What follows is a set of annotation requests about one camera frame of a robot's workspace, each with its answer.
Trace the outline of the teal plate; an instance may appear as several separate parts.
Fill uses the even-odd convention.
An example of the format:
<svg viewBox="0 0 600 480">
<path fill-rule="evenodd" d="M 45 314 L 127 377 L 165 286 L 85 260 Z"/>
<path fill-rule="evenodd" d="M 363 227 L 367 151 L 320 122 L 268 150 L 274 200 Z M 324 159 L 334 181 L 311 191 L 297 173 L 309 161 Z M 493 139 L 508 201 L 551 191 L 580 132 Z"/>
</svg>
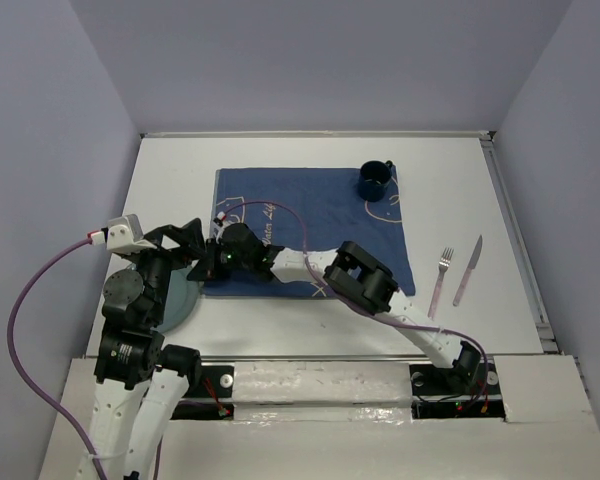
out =
<svg viewBox="0 0 600 480">
<path fill-rule="evenodd" d="M 188 280 L 188 273 L 158 260 L 120 270 L 107 280 L 103 312 L 126 330 L 173 330 L 193 311 L 200 295 L 199 284 Z"/>
</svg>

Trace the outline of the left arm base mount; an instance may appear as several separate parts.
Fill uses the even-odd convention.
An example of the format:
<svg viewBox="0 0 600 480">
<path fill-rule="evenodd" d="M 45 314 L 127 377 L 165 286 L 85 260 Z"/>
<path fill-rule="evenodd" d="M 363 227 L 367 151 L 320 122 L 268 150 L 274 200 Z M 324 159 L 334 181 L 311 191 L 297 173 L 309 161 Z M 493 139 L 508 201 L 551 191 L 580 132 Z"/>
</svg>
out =
<svg viewBox="0 0 600 480">
<path fill-rule="evenodd" d="M 234 366 L 204 364 L 200 382 L 190 387 L 176 406 L 172 420 L 224 421 L 232 420 L 235 405 Z"/>
</svg>

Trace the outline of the fork with pink handle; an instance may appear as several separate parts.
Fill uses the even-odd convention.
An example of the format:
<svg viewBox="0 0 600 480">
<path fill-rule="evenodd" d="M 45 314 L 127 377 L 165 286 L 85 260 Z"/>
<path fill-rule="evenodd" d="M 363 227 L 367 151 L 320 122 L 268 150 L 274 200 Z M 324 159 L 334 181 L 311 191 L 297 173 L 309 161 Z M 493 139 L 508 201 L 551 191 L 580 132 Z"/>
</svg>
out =
<svg viewBox="0 0 600 480">
<path fill-rule="evenodd" d="M 430 305 L 429 305 L 429 309 L 428 309 L 428 314 L 427 314 L 427 316 L 430 319 L 434 319 L 434 317 L 435 317 L 437 306 L 439 303 L 439 298 L 440 298 L 441 291 L 442 291 L 444 278 L 449 269 L 450 263 L 453 258 L 453 254 L 454 254 L 453 248 L 451 248 L 451 247 L 445 248 L 441 254 L 439 261 L 438 261 L 438 274 L 437 274 L 437 278 L 436 278 L 436 282 L 434 285 L 434 290 L 432 293 L 432 297 L 431 297 L 431 301 L 430 301 Z"/>
</svg>

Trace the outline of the dark blue mug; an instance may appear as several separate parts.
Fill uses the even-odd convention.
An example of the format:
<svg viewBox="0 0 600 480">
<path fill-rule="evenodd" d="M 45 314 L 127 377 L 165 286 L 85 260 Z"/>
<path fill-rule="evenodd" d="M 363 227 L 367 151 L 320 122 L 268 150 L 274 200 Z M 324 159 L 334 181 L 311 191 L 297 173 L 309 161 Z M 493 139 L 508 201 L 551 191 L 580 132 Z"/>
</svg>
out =
<svg viewBox="0 0 600 480">
<path fill-rule="evenodd" d="M 371 160 L 359 169 L 357 193 L 367 202 L 378 202 L 385 197 L 393 178 L 392 161 Z"/>
</svg>

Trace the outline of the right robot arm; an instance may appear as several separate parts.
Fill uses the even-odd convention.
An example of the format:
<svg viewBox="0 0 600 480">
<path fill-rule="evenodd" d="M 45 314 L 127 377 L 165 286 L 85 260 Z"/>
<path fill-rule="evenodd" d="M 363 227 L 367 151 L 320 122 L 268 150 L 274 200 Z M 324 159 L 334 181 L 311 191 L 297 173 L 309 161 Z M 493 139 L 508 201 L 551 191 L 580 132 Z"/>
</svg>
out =
<svg viewBox="0 0 600 480">
<path fill-rule="evenodd" d="M 197 262 L 188 278 L 207 285 L 261 284 L 266 295 L 287 286 L 324 287 L 356 313 L 392 326 L 426 355 L 454 393 L 476 384 L 484 350 L 467 335 L 436 325 L 414 306 L 389 267 L 352 241 L 324 251 L 266 244 L 244 223 L 216 223 L 204 237 L 193 222 Z"/>
</svg>

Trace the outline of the knife with pink handle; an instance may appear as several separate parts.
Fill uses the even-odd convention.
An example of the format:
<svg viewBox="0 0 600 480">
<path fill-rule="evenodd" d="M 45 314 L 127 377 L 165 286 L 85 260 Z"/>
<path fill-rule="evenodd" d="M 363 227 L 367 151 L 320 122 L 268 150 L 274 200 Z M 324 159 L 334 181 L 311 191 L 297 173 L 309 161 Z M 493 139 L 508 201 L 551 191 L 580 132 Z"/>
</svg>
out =
<svg viewBox="0 0 600 480">
<path fill-rule="evenodd" d="M 479 262 L 481 252 L 482 252 L 482 247 L 483 247 L 483 236 L 480 235 L 476 241 L 476 244 L 474 246 L 471 257 L 468 261 L 468 264 L 467 264 L 465 271 L 463 273 L 463 276 L 461 278 L 460 284 L 456 290 L 456 293 L 455 293 L 455 296 L 454 296 L 454 299 L 452 302 L 452 305 L 454 307 L 458 307 L 462 301 L 462 298 L 466 291 L 469 279 Z"/>
</svg>

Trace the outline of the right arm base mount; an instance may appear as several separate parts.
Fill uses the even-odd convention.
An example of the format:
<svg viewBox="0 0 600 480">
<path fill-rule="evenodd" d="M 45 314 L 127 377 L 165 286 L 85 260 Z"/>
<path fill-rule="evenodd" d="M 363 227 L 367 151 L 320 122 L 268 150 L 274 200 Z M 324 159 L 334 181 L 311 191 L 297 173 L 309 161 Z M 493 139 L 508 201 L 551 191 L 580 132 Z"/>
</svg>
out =
<svg viewBox="0 0 600 480">
<path fill-rule="evenodd" d="M 488 372 L 481 364 L 468 387 L 451 386 L 442 371 L 430 364 L 409 366 L 412 416 L 415 420 L 482 419 L 506 417 L 494 363 Z"/>
</svg>

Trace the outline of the blue cloth placemat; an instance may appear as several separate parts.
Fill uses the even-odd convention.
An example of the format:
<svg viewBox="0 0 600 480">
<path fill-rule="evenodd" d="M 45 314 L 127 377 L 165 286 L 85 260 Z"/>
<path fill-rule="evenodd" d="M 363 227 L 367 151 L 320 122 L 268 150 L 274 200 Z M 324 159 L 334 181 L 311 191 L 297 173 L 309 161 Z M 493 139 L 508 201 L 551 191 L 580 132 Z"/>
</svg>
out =
<svg viewBox="0 0 600 480">
<path fill-rule="evenodd" d="M 357 168 L 242 168 L 216 171 L 214 214 L 242 221 L 265 244 L 310 251 L 353 241 L 393 272 L 408 296 L 416 293 L 402 225 L 397 169 L 384 197 L 363 200 Z"/>
</svg>

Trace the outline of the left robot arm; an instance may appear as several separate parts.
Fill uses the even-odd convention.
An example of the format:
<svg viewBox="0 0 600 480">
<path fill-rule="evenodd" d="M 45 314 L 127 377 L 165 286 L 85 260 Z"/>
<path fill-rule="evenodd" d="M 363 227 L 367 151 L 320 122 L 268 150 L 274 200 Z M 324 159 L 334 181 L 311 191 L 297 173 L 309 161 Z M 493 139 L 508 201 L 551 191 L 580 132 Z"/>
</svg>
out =
<svg viewBox="0 0 600 480">
<path fill-rule="evenodd" d="M 204 254 L 201 222 L 144 233 L 130 214 L 110 220 L 88 238 L 131 265 L 110 275 L 103 287 L 95 400 L 76 476 L 146 479 L 179 401 L 201 383 L 199 352 L 165 344 L 157 330 L 172 272 Z"/>
</svg>

